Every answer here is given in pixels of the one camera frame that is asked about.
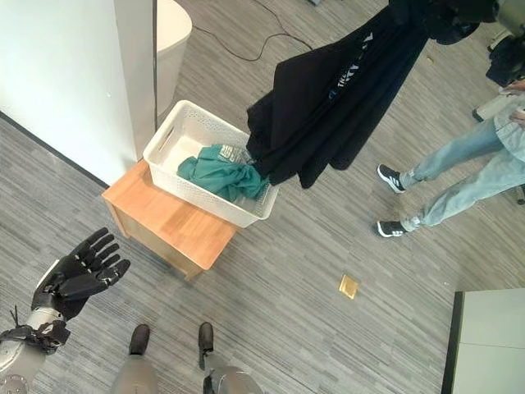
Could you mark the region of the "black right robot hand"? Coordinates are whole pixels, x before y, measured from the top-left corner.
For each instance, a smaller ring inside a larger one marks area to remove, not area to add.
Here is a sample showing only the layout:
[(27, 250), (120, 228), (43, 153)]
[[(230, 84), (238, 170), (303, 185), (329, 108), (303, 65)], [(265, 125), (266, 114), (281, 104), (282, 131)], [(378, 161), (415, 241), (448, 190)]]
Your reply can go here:
[(441, 45), (456, 44), (481, 23), (493, 23), (500, 9), (497, 1), (430, 1), (422, 23), (430, 38)]

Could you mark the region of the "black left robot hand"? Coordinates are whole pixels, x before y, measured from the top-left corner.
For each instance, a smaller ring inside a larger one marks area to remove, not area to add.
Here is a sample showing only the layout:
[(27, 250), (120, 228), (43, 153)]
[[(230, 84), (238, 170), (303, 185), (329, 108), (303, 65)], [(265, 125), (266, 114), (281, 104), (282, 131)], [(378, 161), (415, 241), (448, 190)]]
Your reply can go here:
[(61, 257), (40, 279), (31, 309), (57, 311), (64, 320), (76, 317), (89, 297), (105, 291), (124, 277), (130, 261), (118, 254), (115, 236), (100, 228)]

